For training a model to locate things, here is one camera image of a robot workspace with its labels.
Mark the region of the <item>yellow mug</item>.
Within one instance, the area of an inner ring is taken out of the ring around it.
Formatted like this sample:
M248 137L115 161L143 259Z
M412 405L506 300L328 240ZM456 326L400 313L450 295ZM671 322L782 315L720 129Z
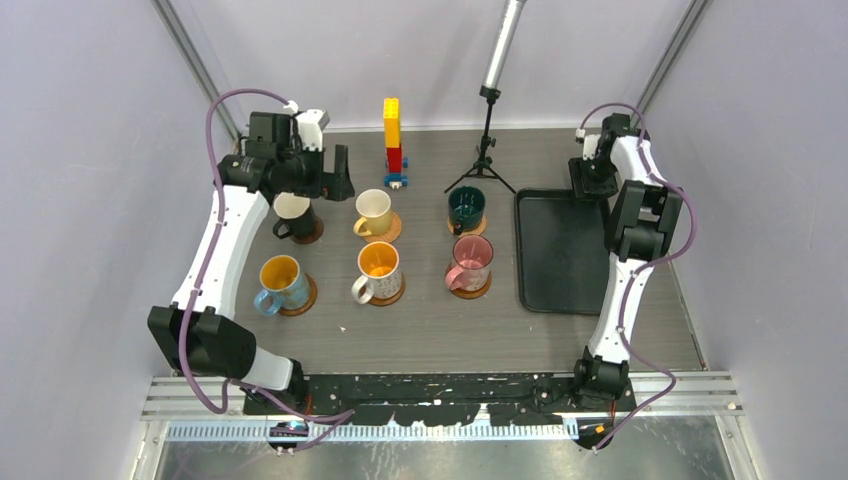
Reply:
M378 236L388 232L392 217L391 198L381 189L368 189L355 201L359 215L353 226L353 233L360 237Z

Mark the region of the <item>dark walnut coaster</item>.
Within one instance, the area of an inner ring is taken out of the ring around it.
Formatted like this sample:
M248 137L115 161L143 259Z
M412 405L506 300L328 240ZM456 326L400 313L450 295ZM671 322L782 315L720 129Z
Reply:
M321 238L324 232L324 222L320 217L316 218L314 229L311 234L304 236L292 235L291 240L300 245L307 245L316 242Z

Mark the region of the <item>black mug white inside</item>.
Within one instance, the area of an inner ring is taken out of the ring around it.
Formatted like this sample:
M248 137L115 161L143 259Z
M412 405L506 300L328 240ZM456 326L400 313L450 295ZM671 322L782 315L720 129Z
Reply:
M272 227L272 233L277 238L293 238L304 242L318 231L318 217L309 198L281 193L275 198L272 207L278 217Z

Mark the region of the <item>woven orange coaster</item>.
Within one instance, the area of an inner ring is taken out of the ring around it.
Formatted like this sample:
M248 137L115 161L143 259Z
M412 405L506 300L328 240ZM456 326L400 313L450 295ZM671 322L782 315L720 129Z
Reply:
M470 229L470 230L463 230L461 233L455 233L454 232L454 224L451 222L450 219L447 219L446 223L447 223L448 231L452 235L454 235L457 238L462 238L462 237L466 237L466 236L469 236L469 235L482 235L483 232L486 230L486 227L487 227L487 217L483 216L482 219L481 219L481 222L479 223L479 225L476 228Z
M392 213L391 222L389 224L389 229L381 234L381 235L368 235L364 236L363 240L368 243L373 242L387 242L392 243L397 240L402 233L402 220L397 212Z

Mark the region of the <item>white floral mug orange inside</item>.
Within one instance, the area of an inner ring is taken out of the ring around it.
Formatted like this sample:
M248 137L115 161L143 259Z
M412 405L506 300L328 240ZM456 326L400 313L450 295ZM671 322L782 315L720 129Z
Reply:
M360 276L351 286L353 300L369 304L372 297L388 298L399 289L400 257L397 249L387 242L373 242L363 247L356 261Z

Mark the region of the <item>black plastic tray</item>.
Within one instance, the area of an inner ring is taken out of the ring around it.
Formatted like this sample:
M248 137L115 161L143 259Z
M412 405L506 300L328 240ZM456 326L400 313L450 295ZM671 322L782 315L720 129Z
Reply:
M566 189L525 188L515 197L519 300L535 313L600 314L609 279L606 202Z

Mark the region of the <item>blue mug orange inside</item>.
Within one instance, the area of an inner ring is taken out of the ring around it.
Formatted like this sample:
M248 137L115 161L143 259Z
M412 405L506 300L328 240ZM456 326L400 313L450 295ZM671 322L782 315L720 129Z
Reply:
M280 291L296 282L301 274L306 274L299 262L292 256L278 255L267 260L260 270L261 288L253 300L254 308L262 315L279 315L283 306Z

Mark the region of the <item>brown ringed coaster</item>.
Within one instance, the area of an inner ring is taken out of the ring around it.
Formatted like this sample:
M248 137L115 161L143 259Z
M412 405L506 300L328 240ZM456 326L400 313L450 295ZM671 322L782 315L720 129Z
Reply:
M491 287L491 284L492 284L492 274L489 273L487 278L486 278L486 282L483 284L483 286L481 288L479 288L477 290L473 290L473 291L458 288L458 289L452 290L451 293L454 296L461 298L461 299L466 299L466 300L477 299L477 298L482 297L483 295L485 295L488 292L488 290Z
M399 289L393 296L388 297L388 298L372 297L369 300L369 304L373 305L373 306L378 306L378 307L385 307L385 306L392 305L392 304L396 303L403 296L403 294L405 292L405 287L406 287L405 276L401 275Z
M301 274L297 281L280 291L283 306L278 314L286 317L299 316L309 311L315 304L318 289L315 280L309 274Z

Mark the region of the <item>brown ringed coaster front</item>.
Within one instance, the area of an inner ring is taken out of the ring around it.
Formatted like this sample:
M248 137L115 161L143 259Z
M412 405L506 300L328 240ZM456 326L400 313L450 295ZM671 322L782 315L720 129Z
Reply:
M373 305L373 306L378 306L378 307L385 307L385 306L392 305L392 304L396 303L403 296L403 294L405 292L405 287L406 287L405 276L401 275L399 289L393 296L388 297L388 298L372 297L369 300L369 304Z

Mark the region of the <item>dark green mug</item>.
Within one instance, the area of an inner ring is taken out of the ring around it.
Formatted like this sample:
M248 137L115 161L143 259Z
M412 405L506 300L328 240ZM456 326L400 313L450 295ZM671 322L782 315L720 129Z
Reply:
M448 196L449 227L451 233L460 235L476 230L482 225L486 197L473 186L460 186Z

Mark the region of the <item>pink mug maroon inside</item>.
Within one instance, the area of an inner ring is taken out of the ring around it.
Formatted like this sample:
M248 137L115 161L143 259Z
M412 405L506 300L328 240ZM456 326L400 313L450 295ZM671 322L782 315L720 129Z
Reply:
M452 249L451 264L444 283L452 292L476 294L484 289L490 279L490 264L494 248L480 235L459 238Z

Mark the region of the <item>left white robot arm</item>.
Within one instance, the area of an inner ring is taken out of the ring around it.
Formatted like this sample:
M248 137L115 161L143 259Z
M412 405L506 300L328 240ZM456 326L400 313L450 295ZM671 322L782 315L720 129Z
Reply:
M236 295L254 237L279 195L336 202L354 196L347 146L336 146L332 170L324 168L329 122L321 109L254 112L243 153L211 157L212 205L198 251L170 303L152 307L147 318L172 368L266 390L284 414L305 405L302 367L259 347L235 322Z

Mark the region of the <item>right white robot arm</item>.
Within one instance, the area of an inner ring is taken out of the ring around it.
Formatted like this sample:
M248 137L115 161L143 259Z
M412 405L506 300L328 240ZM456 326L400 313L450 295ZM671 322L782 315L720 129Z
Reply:
M570 385L575 406L591 411L613 405L628 389L628 346L641 296L668 254L683 200L656 172L648 135L629 115L613 113L599 133L578 129L575 137L583 147L569 162L575 197L615 201L604 226L609 278L599 323Z

